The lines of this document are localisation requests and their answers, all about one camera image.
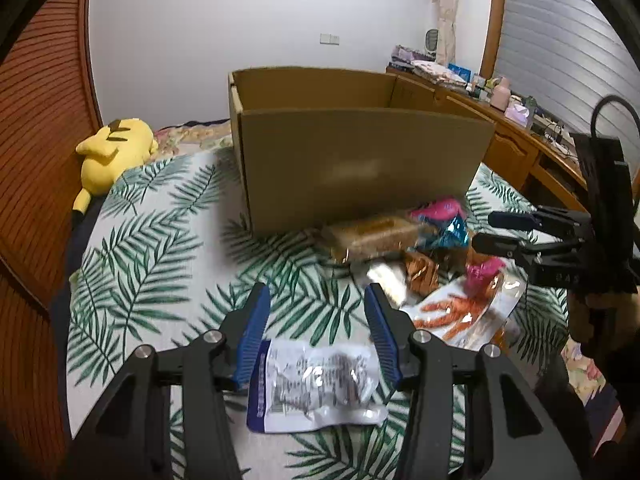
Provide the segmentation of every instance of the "open cardboard box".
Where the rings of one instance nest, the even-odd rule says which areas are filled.
[[[229,109],[255,235],[462,198],[495,127],[428,111],[420,83],[356,70],[232,72]]]

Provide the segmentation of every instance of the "bedspread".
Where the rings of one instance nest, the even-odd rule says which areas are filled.
[[[476,232],[491,229],[492,210],[531,208],[484,165],[466,202],[468,225]],[[529,237],[549,241],[536,232]],[[241,308],[258,280],[271,289],[266,337],[304,338],[313,345],[369,341],[363,291],[347,269],[322,262],[311,231],[261,240],[250,236],[232,148],[126,171],[105,200],[81,269],[72,276],[66,371],[72,434],[136,346],[145,342],[161,351],[188,344]],[[566,292],[530,286],[512,318],[521,335],[510,355],[533,381],[566,341]],[[463,461],[465,422],[462,393],[454,392],[452,468]],[[384,384],[374,397],[389,408],[382,427],[264,435],[246,427],[246,398],[226,396],[244,478],[391,478],[409,400]],[[185,459],[177,386],[171,414],[173,470],[181,479]]]

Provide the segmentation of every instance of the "yellow plush toy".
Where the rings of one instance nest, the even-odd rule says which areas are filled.
[[[92,196],[107,194],[125,170],[141,166],[157,149],[154,133],[140,119],[113,121],[83,140],[76,146],[76,153],[86,158],[82,163],[82,190],[74,202],[74,214],[84,215]]]

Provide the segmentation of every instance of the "white wall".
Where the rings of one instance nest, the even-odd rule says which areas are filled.
[[[486,1],[460,0],[456,58],[473,70],[484,51]],[[436,26],[436,4],[90,0],[89,26],[103,120],[139,117],[161,128],[228,117],[231,70],[292,64],[381,72],[395,44],[424,47],[425,32]],[[320,44],[321,33],[340,36],[340,45]]]
[[[491,0],[459,0],[456,14],[456,65],[479,72],[489,26]]]

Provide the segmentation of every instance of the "window blind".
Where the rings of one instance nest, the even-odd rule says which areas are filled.
[[[591,0],[505,0],[495,75],[579,132],[589,131],[594,106],[608,94],[640,112],[640,71]],[[607,105],[597,129],[620,139],[635,175],[640,136],[631,115]]]

